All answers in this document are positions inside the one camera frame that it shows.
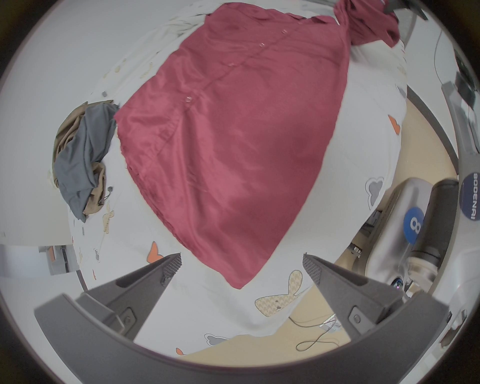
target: brown cloth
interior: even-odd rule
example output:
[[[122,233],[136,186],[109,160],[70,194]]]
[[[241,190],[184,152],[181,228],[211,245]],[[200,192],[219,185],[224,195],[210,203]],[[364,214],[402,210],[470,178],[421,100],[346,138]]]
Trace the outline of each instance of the brown cloth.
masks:
[[[68,115],[57,131],[57,135],[55,136],[55,141],[53,143],[52,156],[53,181],[57,188],[59,187],[59,182],[57,176],[55,175],[55,167],[53,165],[58,154],[75,137],[78,127],[80,126],[80,121],[82,120],[87,107],[102,103],[113,103],[113,100],[98,101],[91,104],[84,102],[75,108],[70,115]],[[84,215],[96,213],[103,207],[103,198],[105,195],[105,166],[102,163],[94,162],[92,163],[92,171],[94,174],[98,174],[98,186],[94,188],[90,194],[87,205],[84,209]]]

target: beige floor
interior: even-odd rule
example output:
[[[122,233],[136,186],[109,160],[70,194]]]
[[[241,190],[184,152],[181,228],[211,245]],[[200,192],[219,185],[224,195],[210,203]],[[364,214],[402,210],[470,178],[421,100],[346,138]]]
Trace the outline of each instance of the beige floor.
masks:
[[[385,206],[391,190],[409,177],[422,178],[435,184],[444,178],[456,176],[455,169],[440,139],[422,114],[410,102],[408,102],[407,117],[402,130],[402,149],[394,185],[382,199],[380,209]],[[358,234],[354,243],[362,246],[365,240],[361,234]],[[351,269],[353,261],[354,256],[349,251],[345,251],[336,264]],[[333,312],[323,296],[313,288],[307,292],[291,318],[303,326],[308,326],[320,324],[332,314]],[[333,343],[343,345],[350,341],[342,329],[323,335],[320,338],[322,343],[313,343],[323,332],[320,327],[301,328],[288,321],[272,336],[237,336],[215,347],[184,356],[182,359],[225,366],[272,365],[319,355],[336,348]],[[305,341],[311,341],[312,347],[303,352],[297,351],[297,344]],[[308,343],[304,343],[301,347],[305,348],[308,345]]]

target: blue circle sticker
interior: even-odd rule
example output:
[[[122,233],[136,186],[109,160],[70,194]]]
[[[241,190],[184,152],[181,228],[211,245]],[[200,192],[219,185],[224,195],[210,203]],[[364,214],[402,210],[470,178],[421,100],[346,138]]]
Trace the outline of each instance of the blue circle sticker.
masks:
[[[403,234],[410,244],[415,244],[423,225],[423,211],[418,207],[410,208],[403,218]]]
[[[458,202],[463,214],[474,221],[480,220],[479,209],[477,208],[478,194],[479,174],[473,172],[463,179]]]

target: bodenai logo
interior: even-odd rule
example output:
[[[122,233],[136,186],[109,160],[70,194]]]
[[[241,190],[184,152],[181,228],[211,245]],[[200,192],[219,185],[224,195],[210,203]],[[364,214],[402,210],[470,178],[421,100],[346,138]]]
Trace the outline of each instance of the bodenai logo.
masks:
[[[479,193],[479,174],[478,172],[470,173],[464,178],[460,188],[460,208],[463,214],[470,220],[480,220],[478,208]]]

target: red shirt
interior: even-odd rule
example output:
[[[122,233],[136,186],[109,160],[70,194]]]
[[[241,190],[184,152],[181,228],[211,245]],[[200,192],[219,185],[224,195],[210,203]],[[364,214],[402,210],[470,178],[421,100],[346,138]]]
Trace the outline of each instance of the red shirt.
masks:
[[[342,0],[338,25],[224,4],[116,114],[147,203],[234,288],[266,263],[320,172],[351,40],[398,41],[397,20],[382,9],[380,0]]]

